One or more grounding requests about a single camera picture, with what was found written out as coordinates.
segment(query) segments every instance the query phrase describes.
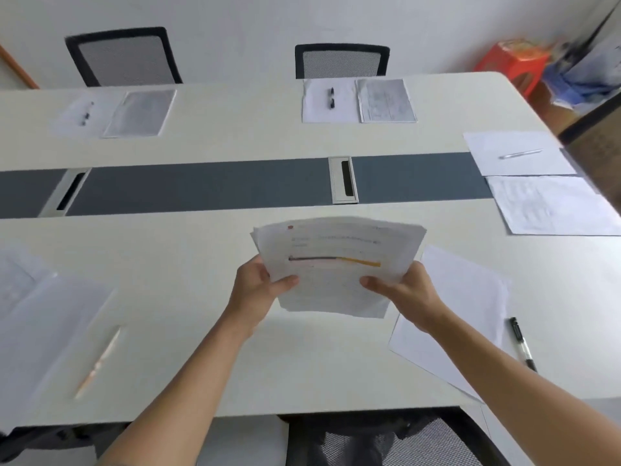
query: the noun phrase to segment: white wall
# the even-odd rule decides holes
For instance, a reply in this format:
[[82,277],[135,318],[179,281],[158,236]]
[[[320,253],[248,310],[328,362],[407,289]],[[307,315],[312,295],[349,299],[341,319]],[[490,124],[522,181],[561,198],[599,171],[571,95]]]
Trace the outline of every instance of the white wall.
[[0,43],[41,87],[83,85],[67,35],[163,25],[185,83],[294,77],[294,46],[389,46],[388,74],[469,70],[497,40],[550,39],[599,0],[0,0]]
[[27,86],[19,79],[15,72],[0,60],[0,90],[25,90]]

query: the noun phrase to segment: black pen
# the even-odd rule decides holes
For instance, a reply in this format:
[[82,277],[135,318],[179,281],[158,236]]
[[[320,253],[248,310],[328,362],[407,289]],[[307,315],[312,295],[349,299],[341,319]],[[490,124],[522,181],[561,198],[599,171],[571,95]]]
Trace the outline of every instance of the black pen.
[[526,366],[533,370],[535,373],[537,373],[537,368],[535,368],[535,362],[533,361],[533,357],[530,354],[530,350],[528,349],[526,340],[524,340],[524,336],[522,335],[520,326],[517,324],[517,319],[515,317],[511,317],[508,322],[509,324],[511,324],[513,333],[516,335],[517,343],[520,345],[522,352],[524,352],[524,356],[526,357]]

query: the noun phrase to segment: forearm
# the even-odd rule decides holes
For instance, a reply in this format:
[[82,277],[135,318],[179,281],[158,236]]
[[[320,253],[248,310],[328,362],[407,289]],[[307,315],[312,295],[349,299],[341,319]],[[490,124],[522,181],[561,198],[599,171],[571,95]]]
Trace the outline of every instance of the forearm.
[[621,431],[446,311],[431,335],[538,466],[621,464]]
[[218,321],[99,466],[194,466],[247,334]]

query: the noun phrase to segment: orange box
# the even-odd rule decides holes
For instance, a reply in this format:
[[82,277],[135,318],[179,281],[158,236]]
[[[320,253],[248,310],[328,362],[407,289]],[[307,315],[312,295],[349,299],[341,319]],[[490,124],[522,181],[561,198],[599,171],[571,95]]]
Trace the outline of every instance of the orange box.
[[541,79],[550,53],[524,39],[503,41],[490,49],[475,72],[500,72],[527,98]]

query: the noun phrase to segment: stack of papers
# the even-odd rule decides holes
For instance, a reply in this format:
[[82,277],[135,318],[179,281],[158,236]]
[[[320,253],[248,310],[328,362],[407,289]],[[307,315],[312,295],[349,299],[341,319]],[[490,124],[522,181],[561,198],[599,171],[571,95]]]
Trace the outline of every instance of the stack of papers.
[[[455,314],[500,347],[510,282],[492,270],[437,247],[427,247],[421,262],[440,299]],[[438,342],[403,316],[397,320],[389,348],[456,388],[481,399]]]
[[578,176],[490,176],[514,234],[621,235],[621,217]]
[[416,116],[402,79],[321,78],[304,82],[302,121],[416,122]]
[[[576,174],[549,132],[467,132],[464,139],[483,176]],[[535,150],[540,152],[501,158]]]
[[422,226],[325,217],[255,228],[252,238],[272,281],[300,277],[299,285],[278,297],[284,309],[382,318],[388,299],[364,289],[360,277],[398,282],[425,233]]
[[74,139],[157,136],[175,95],[174,89],[88,91],[54,120],[51,129],[56,135]]
[[0,250],[0,431],[8,434],[26,419],[112,293],[60,276],[23,249]]

